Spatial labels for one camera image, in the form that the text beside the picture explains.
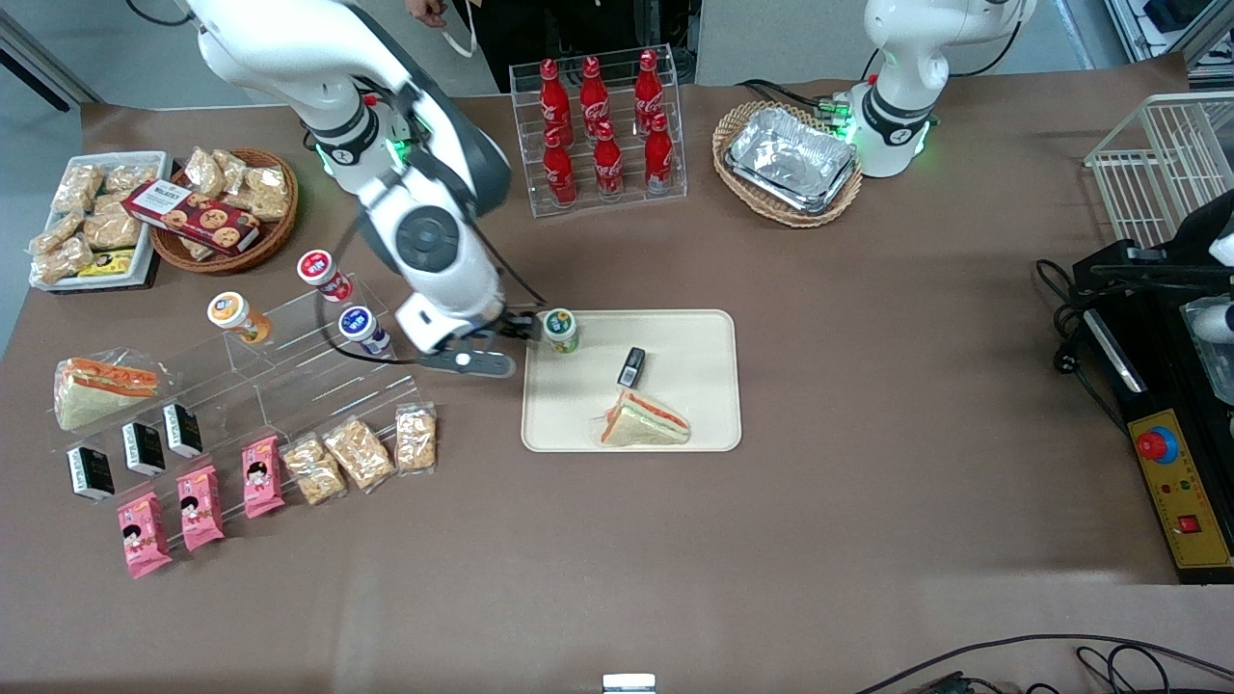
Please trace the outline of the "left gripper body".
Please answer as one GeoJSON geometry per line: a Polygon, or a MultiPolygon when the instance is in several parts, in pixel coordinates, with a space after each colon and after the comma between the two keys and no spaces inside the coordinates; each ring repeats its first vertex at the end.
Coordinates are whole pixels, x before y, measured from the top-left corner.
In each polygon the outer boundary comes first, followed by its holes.
{"type": "Polygon", "coordinates": [[[1232,233],[1233,189],[1199,206],[1180,224],[1169,241],[1169,263],[1176,265],[1225,265],[1209,247],[1232,233]]]}

